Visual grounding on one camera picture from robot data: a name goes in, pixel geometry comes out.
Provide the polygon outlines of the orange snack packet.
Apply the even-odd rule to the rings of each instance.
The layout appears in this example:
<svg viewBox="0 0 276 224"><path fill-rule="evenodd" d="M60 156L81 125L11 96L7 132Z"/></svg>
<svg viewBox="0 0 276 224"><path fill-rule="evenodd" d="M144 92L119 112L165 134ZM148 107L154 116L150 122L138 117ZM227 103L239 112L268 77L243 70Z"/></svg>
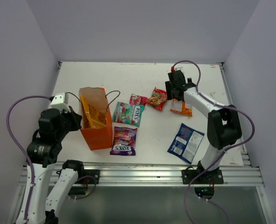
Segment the orange snack packet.
<svg viewBox="0 0 276 224"><path fill-rule="evenodd" d="M192 117L192 105L177 99L172 100L170 111L176 114Z"/></svg>

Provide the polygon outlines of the yellow potato chips bag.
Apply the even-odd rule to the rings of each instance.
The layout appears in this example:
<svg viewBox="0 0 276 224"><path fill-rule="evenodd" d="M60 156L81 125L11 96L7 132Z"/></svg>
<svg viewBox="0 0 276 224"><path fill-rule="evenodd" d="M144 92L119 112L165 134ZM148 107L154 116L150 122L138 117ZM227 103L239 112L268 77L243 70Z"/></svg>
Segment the yellow potato chips bag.
<svg viewBox="0 0 276 224"><path fill-rule="evenodd" d="M106 117L94 106L88 103L85 97L80 96L83 112L83 128L103 128L106 126Z"/></svg>

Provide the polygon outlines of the orange paper bag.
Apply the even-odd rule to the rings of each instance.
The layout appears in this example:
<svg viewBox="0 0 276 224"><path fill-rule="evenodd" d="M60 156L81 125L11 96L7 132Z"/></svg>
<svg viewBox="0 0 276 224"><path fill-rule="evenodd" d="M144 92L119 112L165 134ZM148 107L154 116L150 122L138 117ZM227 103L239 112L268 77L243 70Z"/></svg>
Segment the orange paper bag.
<svg viewBox="0 0 276 224"><path fill-rule="evenodd" d="M109 101L104 88L100 87L85 87L79 89L78 96L85 97L89 104L94 106L97 110L103 113L106 117L106 126L103 128L82 128L80 129L84 140L86 141L90 150L100 150L112 147L113 142L113 122L112 116L109 109ZM82 105L79 105L80 115L83 117Z"/></svg>

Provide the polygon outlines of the blue chips bag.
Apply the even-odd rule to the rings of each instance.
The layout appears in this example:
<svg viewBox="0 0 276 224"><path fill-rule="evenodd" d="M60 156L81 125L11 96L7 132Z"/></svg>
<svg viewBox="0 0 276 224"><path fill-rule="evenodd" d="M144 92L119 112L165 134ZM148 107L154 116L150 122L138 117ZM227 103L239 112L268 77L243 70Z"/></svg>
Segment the blue chips bag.
<svg viewBox="0 0 276 224"><path fill-rule="evenodd" d="M203 137L204 133L182 123L167 152L191 164Z"/></svg>

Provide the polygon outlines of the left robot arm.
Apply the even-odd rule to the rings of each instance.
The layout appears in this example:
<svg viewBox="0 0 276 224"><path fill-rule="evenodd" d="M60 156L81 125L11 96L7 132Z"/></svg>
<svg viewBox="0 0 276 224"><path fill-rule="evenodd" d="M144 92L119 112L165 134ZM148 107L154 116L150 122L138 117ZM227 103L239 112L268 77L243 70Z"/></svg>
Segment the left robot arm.
<svg viewBox="0 0 276 224"><path fill-rule="evenodd" d="M18 224L56 224L59 211L74 183L85 179L81 161L68 160L63 164L55 186L49 191L62 141L72 131L81 128L82 117L70 109L68 112L47 109L38 120L39 128L27 148L31 162L27 165L27 182Z"/></svg>

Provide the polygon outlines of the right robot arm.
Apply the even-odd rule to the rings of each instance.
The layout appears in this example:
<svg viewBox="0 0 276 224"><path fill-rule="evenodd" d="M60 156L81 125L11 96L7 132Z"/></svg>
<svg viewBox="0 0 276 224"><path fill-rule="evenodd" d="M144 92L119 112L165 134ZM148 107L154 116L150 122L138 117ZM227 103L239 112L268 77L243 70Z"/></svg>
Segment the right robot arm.
<svg viewBox="0 0 276 224"><path fill-rule="evenodd" d="M186 101L207 118L208 148L198 162L196 177L207 183L213 172L219 169L219 161L227 146L232 146L242 136L240 120L234 105L224 105L202 94L191 80L185 79L181 70L171 69L169 80L165 82L167 99Z"/></svg>

